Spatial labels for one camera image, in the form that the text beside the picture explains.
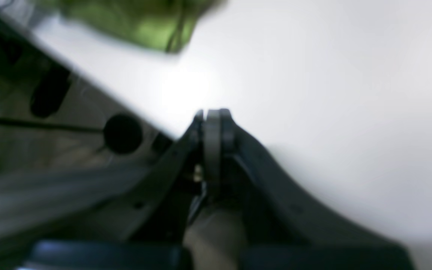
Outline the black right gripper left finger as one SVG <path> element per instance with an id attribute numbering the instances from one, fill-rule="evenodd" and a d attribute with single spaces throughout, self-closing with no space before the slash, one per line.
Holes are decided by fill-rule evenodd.
<path id="1" fill-rule="evenodd" d="M 221 110 L 207 114 L 197 111 L 190 125 L 190 138 L 195 151 L 194 171 L 190 179 L 217 198 L 221 193 L 222 116 Z"/>

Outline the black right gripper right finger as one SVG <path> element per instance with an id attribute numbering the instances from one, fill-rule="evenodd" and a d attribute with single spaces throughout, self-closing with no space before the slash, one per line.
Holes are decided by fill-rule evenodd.
<path id="1" fill-rule="evenodd" d="M 221 118 L 221 195 L 234 193 L 237 166 L 234 161 L 236 150 L 236 123 L 229 109 L 220 109 Z"/>

